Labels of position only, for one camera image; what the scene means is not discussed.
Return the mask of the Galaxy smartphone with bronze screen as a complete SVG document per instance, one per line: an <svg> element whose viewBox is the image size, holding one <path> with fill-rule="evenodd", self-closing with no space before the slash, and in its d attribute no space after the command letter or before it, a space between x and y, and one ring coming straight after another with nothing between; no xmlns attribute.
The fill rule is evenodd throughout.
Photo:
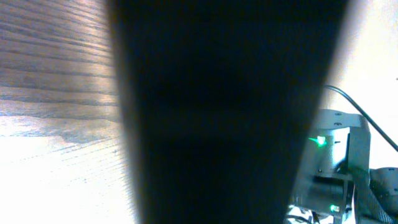
<svg viewBox="0 0 398 224"><path fill-rule="evenodd" d="M139 223L282 223L347 9L106 2Z"/></svg>

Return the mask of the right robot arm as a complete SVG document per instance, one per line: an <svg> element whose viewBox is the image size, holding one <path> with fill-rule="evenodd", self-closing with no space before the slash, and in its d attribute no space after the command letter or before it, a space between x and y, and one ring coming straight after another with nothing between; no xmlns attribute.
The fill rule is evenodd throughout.
<svg viewBox="0 0 398 224"><path fill-rule="evenodd" d="M321 109L284 223L397 223L397 168L369 166L371 118Z"/></svg>

